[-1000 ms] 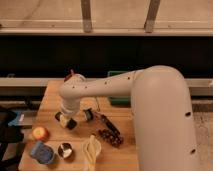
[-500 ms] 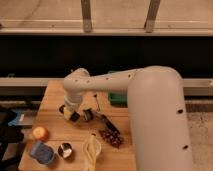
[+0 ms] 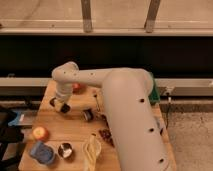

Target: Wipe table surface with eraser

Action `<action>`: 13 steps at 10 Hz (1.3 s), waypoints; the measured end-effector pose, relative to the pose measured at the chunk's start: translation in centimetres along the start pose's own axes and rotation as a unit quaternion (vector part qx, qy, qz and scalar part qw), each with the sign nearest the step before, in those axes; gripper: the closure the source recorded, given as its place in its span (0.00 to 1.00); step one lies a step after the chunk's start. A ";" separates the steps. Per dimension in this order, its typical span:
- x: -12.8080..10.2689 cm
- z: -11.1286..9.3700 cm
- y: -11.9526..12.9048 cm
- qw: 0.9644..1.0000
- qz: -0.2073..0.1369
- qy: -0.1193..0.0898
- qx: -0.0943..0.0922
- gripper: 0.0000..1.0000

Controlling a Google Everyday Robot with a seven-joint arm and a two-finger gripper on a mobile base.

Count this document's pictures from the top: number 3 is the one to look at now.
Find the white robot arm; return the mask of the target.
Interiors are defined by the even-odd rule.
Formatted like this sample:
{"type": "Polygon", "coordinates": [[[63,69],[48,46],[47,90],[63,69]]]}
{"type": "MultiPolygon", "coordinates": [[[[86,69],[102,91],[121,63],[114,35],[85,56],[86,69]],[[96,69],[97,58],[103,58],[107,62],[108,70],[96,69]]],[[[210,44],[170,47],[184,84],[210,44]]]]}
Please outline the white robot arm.
{"type": "Polygon", "coordinates": [[[70,99],[73,83],[101,89],[121,171],[172,171],[149,101],[154,86],[149,72],[138,68],[80,70],[76,63],[67,62],[52,71],[52,78],[61,103],[70,99]]]}

